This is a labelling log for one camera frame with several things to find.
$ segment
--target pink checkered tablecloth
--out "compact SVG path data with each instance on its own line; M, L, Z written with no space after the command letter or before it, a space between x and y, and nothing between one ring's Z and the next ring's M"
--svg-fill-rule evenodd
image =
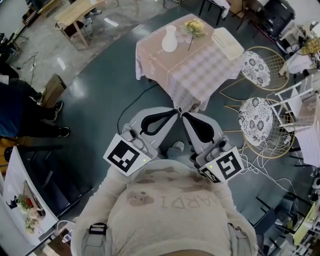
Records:
M228 79L236 79L244 64L244 56L232 61L211 40L213 27L204 23L205 36L195 38L188 51L189 35L184 34L184 23L198 19L193 14L181 17L170 25L177 28L178 46L174 52L162 49L166 35L161 27L136 44L135 74L156 81L182 112L204 111L210 96Z

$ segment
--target black and white square marker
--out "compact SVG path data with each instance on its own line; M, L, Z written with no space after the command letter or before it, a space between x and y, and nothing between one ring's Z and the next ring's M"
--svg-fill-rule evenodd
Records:
M140 153L138 151L121 140L107 159L126 173L139 155Z
M225 154L216 161L223 177L227 180L242 170L233 152Z
M211 171L209 171L206 167L204 169L202 169L201 172L203 172L204 175L207 176L213 183L220 182L220 180Z

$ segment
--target white vase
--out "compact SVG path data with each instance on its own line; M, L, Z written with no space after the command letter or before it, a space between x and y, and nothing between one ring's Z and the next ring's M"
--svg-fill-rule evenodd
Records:
M162 49L165 52L172 53L178 46L175 32L177 28L174 25L168 25L165 27L166 35L162 39Z

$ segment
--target dark gray floor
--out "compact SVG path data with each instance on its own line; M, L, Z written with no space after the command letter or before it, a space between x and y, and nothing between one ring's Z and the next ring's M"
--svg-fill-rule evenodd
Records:
M201 1L189 1L183 4L183 8L176 7L165 14L158 15L136 27L98 55L74 79L61 97L65 106L58 119L58 124L70 127L71 135L67 138L37 140L37 143L64 144L65 149L61 157L69 164L70 171L96 188L106 176L109 167L103 155L117 132L119 115L142 91L153 85L145 78L140 81L136 80L137 41L167 23L188 14L189 11L198 14L200 4ZM208 6L204 6L201 18L215 27L219 9L212 6L208 13ZM239 22L238 17L231 17L229 13L225 21L220 21L219 27L227 28L245 49L265 46L280 52L277 45L263 34L259 33L253 38L256 28L252 24L244 26L237 32L236 27ZM223 87L233 82L233 80L228 80ZM254 90L254 85L247 82L234 87L228 94L239 99L247 99ZM255 95L263 97L267 93L259 89ZM234 102L222 97L217 90L211 96L204 114L214 118L223 130L238 130L240 128L238 114L224 108L225 104L234 104ZM173 106L170 97L159 86L148 91L125 112L120 126L128 122L138 111L158 106ZM243 145L244 139L241 134L228 133L228 136L231 143L237 147ZM181 122L171 130L161 149L166 150L177 140L186 142ZM251 161L256 157L250 149L245 149L244 153ZM305 197L312 180L311 170L294 167L295 162L292 158L285 156L271 159L265 167L275 179L290 179L297 194ZM287 181L280 181L280 183L292 191ZM260 210L262 205L255 199L256 196L259 195L267 204L275 207L285 193L266 176L251 171L232 179L229 186L238 211L242 212L252 223L263 215ZM85 204L85 199L81 203L75 210L75 215L79 214L82 205Z

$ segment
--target strap buckle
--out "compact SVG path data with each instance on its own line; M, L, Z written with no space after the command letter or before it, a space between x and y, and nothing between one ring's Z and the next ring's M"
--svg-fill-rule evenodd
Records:
M105 236L106 233L107 233L107 224L102 222L92 224L89 228L89 234Z

